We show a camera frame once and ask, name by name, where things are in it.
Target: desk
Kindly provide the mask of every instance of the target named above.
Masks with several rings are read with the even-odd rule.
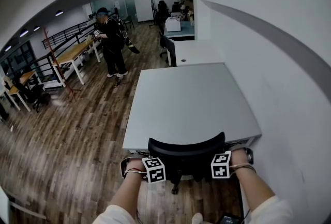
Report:
[[[177,67],[222,63],[223,59],[211,40],[175,41]]]
[[[91,45],[93,44],[93,49],[94,49],[94,52],[95,52],[95,55],[97,57],[97,60],[98,62],[100,63],[100,57],[99,57],[99,53],[97,51],[97,48],[96,48],[96,45],[94,43],[94,40],[90,40],[88,42],[82,42],[80,44],[77,44],[75,46],[73,46],[69,51],[67,52],[64,52],[61,56],[59,56],[56,60],[58,62],[59,65],[62,65],[62,64],[66,64],[66,63],[72,63],[72,66],[74,67],[75,71],[76,71],[76,74],[80,80],[80,82],[82,83],[82,85],[84,85],[84,81],[83,81],[83,78],[82,76],[80,75],[79,73],[79,70],[76,66],[76,64],[74,63],[75,59],[78,58],[79,60],[79,63],[81,64],[81,66],[83,66],[83,62],[81,61],[80,59],[80,55]],[[63,87],[65,87],[65,83],[64,83],[64,80],[62,79],[60,73],[58,72],[57,70],[57,64],[54,62],[53,63],[53,68],[56,72],[56,75],[58,76],[58,79],[60,80],[60,83],[62,84]]]
[[[37,73],[35,71],[30,71],[30,72],[27,72],[25,74],[23,74],[21,77],[20,77],[20,83],[22,83],[23,85],[25,85],[29,79],[31,79],[33,77],[33,75],[35,75],[37,77],[37,80],[38,82],[41,84],[41,81],[37,75]],[[26,102],[24,101],[24,99],[22,98],[22,96],[20,95],[19,93],[19,90],[15,87],[15,86],[12,86],[10,91],[8,92],[8,95],[9,95],[9,98],[11,99],[11,101],[15,104],[16,108],[20,111],[21,108],[18,106],[18,104],[15,102],[15,100],[12,98],[12,95],[16,94],[20,100],[22,101],[23,105],[25,106],[25,108],[31,112],[31,109],[29,108],[29,106],[27,106]]]
[[[168,32],[167,28],[164,28],[164,36],[168,38],[194,36],[194,26],[191,22],[180,22],[180,27],[181,30],[175,32]]]
[[[146,150],[149,138],[195,144],[222,131],[226,142],[261,135],[247,101],[223,63],[141,71],[124,149]]]

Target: person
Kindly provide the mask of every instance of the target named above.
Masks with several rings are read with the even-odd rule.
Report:
[[[102,39],[103,55],[108,66],[107,77],[118,76],[121,79],[124,75],[128,74],[128,71],[125,68],[122,56],[124,38],[119,30],[118,23],[115,19],[109,17],[106,8],[100,8],[97,11],[97,22],[101,31],[101,34],[97,38]]]
[[[252,170],[248,164],[246,152],[235,150],[231,155],[232,167],[244,190],[251,213],[250,224],[286,224],[292,223],[292,212],[287,201],[280,200],[271,188]],[[141,160],[131,159],[127,166],[126,178],[107,207],[94,224],[134,224],[137,213],[138,194],[142,181],[141,174],[145,171]],[[197,213],[192,218],[192,224],[208,223]]]
[[[9,114],[6,112],[5,108],[2,106],[0,103],[0,116],[2,117],[3,120],[7,120],[9,117]]]

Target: blue desk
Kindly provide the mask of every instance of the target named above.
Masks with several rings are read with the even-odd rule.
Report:
[[[194,36],[194,26],[191,22],[180,22],[181,31],[168,32],[167,28],[164,29],[164,36],[168,38],[173,37],[189,37]]]

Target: wooden tabletop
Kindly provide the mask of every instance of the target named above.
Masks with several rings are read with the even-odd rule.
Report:
[[[77,44],[73,46],[68,52],[64,52],[60,57],[58,57],[56,60],[61,65],[64,63],[71,62],[73,59],[76,59],[81,53],[83,53],[84,50],[88,48],[90,44],[92,44],[94,40],[90,40],[88,42],[82,42],[80,44]]]
[[[27,81],[35,74],[34,71],[29,71],[25,74],[23,74],[21,77],[20,77],[20,83],[22,83],[23,85],[25,85],[27,83]],[[9,95],[13,95],[13,94],[16,94],[18,93],[18,89],[15,87],[15,86],[12,86],[10,91],[9,91]]]

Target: chair wheel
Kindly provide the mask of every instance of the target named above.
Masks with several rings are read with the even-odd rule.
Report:
[[[177,194],[178,194],[178,188],[176,188],[176,189],[172,189],[172,190],[171,190],[171,194],[173,194],[173,195],[177,195]]]

